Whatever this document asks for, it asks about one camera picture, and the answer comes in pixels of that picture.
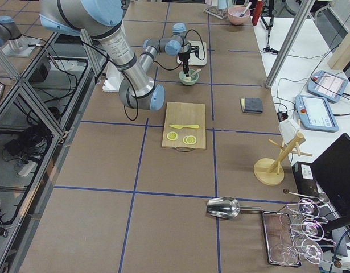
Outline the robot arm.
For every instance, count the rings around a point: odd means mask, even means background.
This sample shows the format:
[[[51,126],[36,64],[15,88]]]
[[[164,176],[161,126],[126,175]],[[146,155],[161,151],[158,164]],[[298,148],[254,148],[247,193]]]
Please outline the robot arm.
[[[169,38],[149,39],[137,57],[127,42],[122,26],[121,1],[43,1],[40,21],[43,27],[61,34],[79,36],[86,30],[98,41],[124,80],[120,85],[120,100],[129,108],[157,111],[162,108],[165,91],[147,75],[157,54],[177,56],[185,75],[189,74],[190,55],[199,55],[199,47],[186,38],[186,27],[177,23]]]

